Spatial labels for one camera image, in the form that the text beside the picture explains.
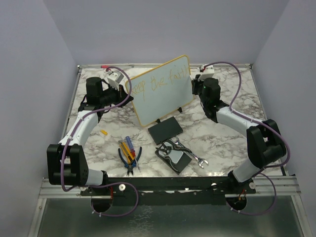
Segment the yellow framed whiteboard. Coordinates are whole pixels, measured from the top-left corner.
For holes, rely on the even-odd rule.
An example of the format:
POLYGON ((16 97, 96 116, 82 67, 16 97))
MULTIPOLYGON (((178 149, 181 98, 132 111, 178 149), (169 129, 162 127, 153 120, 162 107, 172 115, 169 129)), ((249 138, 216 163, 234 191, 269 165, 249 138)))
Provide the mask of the yellow framed whiteboard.
POLYGON ((193 100, 189 58, 179 56, 125 83, 131 90, 132 105, 142 127, 160 119, 193 100))

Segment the yellow marker cap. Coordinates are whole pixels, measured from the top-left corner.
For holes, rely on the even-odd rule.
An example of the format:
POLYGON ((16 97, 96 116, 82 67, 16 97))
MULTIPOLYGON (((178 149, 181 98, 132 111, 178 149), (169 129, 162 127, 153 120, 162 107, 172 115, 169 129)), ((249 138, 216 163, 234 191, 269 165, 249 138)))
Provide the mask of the yellow marker cap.
POLYGON ((102 133, 102 134, 104 134, 104 135, 107 135, 108 133, 106 132, 106 131, 104 131, 104 130, 100 130, 100 132, 102 133))

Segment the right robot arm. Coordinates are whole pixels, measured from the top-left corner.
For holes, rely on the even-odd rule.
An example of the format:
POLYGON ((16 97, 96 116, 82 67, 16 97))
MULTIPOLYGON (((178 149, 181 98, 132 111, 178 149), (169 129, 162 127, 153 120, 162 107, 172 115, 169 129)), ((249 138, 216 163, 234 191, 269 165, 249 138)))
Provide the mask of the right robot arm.
POLYGON ((200 80, 198 74, 192 80, 192 94, 199 96, 207 118, 226 125, 243 135, 247 140, 247 155, 241 165, 229 173, 227 188, 238 193, 251 179, 270 163, 286 155, 285 143, 281 140, 277 123, 272 120, 253 120, 245 114, 237 115, 220 99, 221 87, 215 78, 200 80))

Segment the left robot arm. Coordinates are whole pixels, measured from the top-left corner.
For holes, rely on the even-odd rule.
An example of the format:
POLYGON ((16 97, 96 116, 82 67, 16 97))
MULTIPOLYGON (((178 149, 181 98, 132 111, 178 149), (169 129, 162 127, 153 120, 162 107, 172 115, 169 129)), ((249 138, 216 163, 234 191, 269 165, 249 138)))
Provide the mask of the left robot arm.
POLYGON ((86 95, 75 123, 58 144, 50 144, 47 148, 50 184, 92 186, 99 195, 108 191, 106 172, 88 168, 84 146, 104 113, 133 100, 120 83, 122 79, 122 74, 113 73, 106 79, 90 77, 86 80, 86 95))

